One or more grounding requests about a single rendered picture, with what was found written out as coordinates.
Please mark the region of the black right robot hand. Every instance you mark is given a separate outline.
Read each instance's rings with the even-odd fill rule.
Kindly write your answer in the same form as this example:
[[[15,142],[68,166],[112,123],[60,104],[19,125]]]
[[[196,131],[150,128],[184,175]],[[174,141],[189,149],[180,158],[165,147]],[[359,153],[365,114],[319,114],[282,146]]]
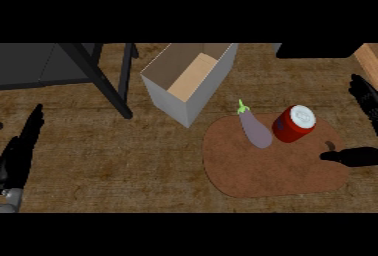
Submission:
[[[378,136],[378,90],[360,75],[353,74],[348,92],[367,116]],[[342,149],[341,151],[329,148],[329,150],[319,155],[319,159],[336,162],[347,167],[378,166],[378,148],[357,147]]]

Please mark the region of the red can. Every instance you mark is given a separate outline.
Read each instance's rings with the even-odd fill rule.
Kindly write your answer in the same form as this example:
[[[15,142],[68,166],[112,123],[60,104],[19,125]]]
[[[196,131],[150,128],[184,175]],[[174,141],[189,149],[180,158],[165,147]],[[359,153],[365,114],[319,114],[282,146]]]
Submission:
[[[295,142],[316,127],[313,111],[303,105],[292,105],[271,124],[274,137],[285,143]]]

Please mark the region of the brown wooden cutting board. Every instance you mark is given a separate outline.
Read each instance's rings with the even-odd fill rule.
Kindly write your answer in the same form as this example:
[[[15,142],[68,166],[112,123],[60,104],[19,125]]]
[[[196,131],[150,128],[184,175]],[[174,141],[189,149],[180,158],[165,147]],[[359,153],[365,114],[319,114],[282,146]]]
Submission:
[[[215,188],[236,198],[283,196],[339,189],[348,168],[319,158],[342,139],[323,119],[298,141],[274,140],[257,148],[242,130],[239,118],[226,116],[209,125],[202,142],[205,173]]]

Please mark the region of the grey cardboard box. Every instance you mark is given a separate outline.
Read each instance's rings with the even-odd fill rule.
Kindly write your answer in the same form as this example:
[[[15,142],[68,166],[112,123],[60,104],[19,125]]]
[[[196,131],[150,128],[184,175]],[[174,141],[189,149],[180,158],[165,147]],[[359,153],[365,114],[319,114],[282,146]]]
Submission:
[[[171,43],[140,72],[153,105],[189,128],[230,72],[236,43]]]

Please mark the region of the pale wooden block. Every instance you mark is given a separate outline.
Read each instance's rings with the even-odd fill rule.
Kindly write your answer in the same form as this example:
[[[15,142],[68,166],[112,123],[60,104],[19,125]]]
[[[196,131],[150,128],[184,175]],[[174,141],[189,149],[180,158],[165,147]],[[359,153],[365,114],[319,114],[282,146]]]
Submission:
[[[365,43],[354,52],[354,56],[378,90],[378,43]]]

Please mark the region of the black appliance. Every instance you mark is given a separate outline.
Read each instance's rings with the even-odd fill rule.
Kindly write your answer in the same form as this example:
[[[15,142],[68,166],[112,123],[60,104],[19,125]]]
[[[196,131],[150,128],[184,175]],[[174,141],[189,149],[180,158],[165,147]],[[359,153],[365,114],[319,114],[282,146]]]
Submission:
[[[276,57],[288,58],[347,58],[362,43],[274,43]]]

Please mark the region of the purple eggplant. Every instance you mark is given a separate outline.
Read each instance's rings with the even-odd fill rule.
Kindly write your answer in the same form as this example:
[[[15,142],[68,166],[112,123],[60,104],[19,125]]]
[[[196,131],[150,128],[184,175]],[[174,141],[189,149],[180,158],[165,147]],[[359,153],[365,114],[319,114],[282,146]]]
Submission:
[[[263,123],[257,120],[249,107],[242,101],[239,101],[238,116],[242,130],[251,144],[260,149],[267,148],[273,141],[271,133]]]

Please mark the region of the dark grey open door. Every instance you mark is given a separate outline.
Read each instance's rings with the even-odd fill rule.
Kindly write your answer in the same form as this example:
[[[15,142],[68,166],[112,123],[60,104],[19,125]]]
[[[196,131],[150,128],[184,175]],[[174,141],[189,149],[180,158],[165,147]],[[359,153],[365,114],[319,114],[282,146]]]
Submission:
[[[118,88],[100,68],[103,43],[0,43],[0,90],[93,83],[125,119],[131,59],[139,57],[134,43],[127,43]]]

